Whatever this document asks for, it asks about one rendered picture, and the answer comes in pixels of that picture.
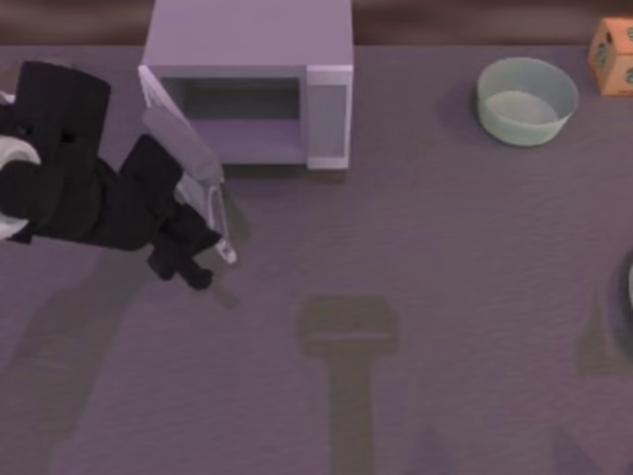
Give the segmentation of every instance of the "orange box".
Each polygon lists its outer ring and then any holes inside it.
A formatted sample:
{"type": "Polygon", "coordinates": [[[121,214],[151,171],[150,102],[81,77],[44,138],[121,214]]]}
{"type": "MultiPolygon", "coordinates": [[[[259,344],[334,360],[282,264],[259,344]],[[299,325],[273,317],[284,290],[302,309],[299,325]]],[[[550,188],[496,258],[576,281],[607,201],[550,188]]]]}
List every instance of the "orange box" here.
{"type": "Polygon", "coordinates": [[[633,18],[603,18],[587,61],[600,94],[633,95],[633,18]]]}

